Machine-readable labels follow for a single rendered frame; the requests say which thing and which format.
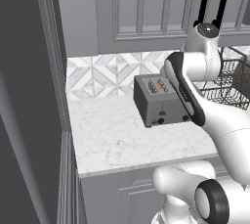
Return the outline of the dark grey tall cupboard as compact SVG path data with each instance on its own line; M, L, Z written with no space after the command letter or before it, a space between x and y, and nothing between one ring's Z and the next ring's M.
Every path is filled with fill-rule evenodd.
M0 224L78 224L59 0L0 0Z

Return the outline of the grey lower cupboard door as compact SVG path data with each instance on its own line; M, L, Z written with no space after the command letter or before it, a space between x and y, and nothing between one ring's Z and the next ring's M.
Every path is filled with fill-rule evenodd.
M152 185L152 168L83 178L88 224L151 224L164 196Z

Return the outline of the grey toaster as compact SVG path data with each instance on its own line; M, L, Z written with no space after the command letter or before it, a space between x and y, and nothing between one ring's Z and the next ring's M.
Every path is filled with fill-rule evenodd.
M190 121L187 111L167 78L160 74L144 74L134 77L134 102L145 127Z

